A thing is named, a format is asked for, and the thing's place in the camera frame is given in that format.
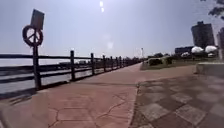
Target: building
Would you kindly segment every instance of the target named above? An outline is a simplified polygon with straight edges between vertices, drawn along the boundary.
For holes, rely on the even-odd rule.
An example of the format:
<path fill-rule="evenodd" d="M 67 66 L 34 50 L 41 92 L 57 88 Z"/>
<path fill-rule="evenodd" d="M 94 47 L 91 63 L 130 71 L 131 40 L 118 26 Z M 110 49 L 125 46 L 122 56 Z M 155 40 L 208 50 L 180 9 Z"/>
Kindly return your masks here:
<path fill-rule="evenodd" d="M 194 46 L 187 46 L 187 47 L 179 47 L 179 48 L 175 48 L 175 54 L 183 54 L 185 52 L 191 53 L 191 49 Z"/>
<path fill-rule="evenodd" d="M 218 47 L 219 47 L 219 57 L 220 59 L 224 59 L 224 28 L 221 28 L 219 33 L 217 34 L 218 39 Z"/>
<path fill-rule="evenodd" d="M 191 28 L 194 45 L 205 48 L 208 45 L 215 45 L 213 30 L 211 24 L 204 24 L 203 21 Z"/>

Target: river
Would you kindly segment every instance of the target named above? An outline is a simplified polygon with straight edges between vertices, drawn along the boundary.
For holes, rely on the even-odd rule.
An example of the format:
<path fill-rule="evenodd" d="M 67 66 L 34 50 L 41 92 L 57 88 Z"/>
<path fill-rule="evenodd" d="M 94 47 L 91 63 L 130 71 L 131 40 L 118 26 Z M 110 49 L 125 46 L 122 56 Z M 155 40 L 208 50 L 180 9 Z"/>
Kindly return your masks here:
<path fill-rule="evenodd" d="M 79 77 L 83 77 L 83 76 L 89 76 L 91 74 L 92 74 L 92 72 L 90 70 L 90 71 L 85 71 L 85 72 L 78 72 L 75 74 L 75 76 L 76 76 L 76 78 L 79 78 Z M 29 76 L 29 75 L 31 75 L 31 74 L 1 76 L 0 79 L 24 77 L 24 76 Z M 61 75 L 61 76 L 52 76 L 52 77 L 42 78 L 41 82 L 42 82 L 42 85 L 48 85 L 48 84 L 61 82 L 61 81 L 69 81 L 70 79 L 71 79 L 71 74 L 67 74 L 67 75 Z M 4 84 L 0 84 L 0 94 L 15 92 L 15 91 L 19 91 L 19 90 L 25 90 L 25 89 L 34 88 L 34 87 L 35 87 L 34 80 L 4 83 Z"/>

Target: shrub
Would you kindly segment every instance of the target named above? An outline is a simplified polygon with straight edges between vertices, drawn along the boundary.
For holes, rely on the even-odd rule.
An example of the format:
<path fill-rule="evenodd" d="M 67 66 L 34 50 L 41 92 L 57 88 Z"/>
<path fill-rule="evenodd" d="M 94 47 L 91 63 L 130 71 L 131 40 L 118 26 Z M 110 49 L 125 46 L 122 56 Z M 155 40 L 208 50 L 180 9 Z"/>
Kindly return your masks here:
<path fill-rule="evenodd" d="M 151 58 L 151 59 L 148 60 L 148 64 L 150 66 L 155 66 L 155 65 L 163 64 L 163 62 L 159 58 Z"/>
<path fill-rule="evenodd" d="M 161 58 L 164 65 L 172 64 L 173 58 L 172 57 L 163 57 Z"/>

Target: railing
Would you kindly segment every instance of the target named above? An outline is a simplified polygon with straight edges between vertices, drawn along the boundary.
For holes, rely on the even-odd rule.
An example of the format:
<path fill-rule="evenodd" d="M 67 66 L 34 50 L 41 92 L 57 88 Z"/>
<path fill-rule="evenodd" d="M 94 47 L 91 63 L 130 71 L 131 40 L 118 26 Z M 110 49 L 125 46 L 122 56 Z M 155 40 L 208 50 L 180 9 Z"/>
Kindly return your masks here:
<path fill-rule="evenodd" d="M 19 54 L 0 54 L 0 59 L 33 59 L 32 55 L 19 55 Z M 0 72 L 5 72 L 5 74 L 0 74 L 0 76 L 12 76 L 12 75 L 21 75 L 21 74 L 29 74 L 26 76 L 18 76 L 11 78 L 3 78 L 0 79 L 1 83 L 10 83 L 10 82 L 18 82 L 25 80 L 33 80 L 35 77 L 37 81 L 35 81 L 36 89 L 39 90 L 42 87 L 41 78 L 51 77 L 51 76 L 59 76 L 59 75 L 71 75 L 70 81 L 76 81 L 81 78 L 76 78 L 75 74 L 77 72 L 85 72 L 91 71 L 91 75 L 97 75 L 99 73 L 96 70 L 101 69 L 104 72 L 112 71 L 118 68 L 122 68 L 125 66 L 129 66 L 132 64 L 136 64 L 139 61 L 133 60 L 125 60 L 121 57 L 106 58 L 104 55 L 102 58 L 95 58 L 94 54 L 91 53 L 90 57 L 75 57 L 74 51 L 70 52 L 70 56 L 43 56 L 39 55 L 38 60 L 41 59 L 64 59 L 69 60 L 66 63 L 59 64 L 51 64 L 51 65 L 32 65 L 32 66 L 5 66 L 0 67 Z M 89 60 L 89 63 L 77 64 L 75 60 Z"/>

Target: white umbrella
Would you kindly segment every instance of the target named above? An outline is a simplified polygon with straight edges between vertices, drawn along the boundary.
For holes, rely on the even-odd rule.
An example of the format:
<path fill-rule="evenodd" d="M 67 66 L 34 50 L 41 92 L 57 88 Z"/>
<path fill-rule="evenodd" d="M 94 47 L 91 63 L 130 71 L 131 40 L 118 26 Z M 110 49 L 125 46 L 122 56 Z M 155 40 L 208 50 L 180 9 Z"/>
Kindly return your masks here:
<path fill-rule="evenodd" d="M 201 48 L 201 47 L 197 47 L 197 46 L 194 46 L 192 49 L 191 49 L 191 52 L 192 53 L 202 53 L 204 50 Z"/>
<path fill-rule="evenodd" d="M 215 46 L 207 46 L 205 48 L 206 53 L 211 53 L 211 52 L 215 52 L 215 51 L 217 51 L 217 48 Z"/>
<path fill-rule="evenodd" d="M 187 57 L 189 56 L 190 54 L 188 52 L 184 52 L 183 54 L 181 54 L 181 57 Z"/>

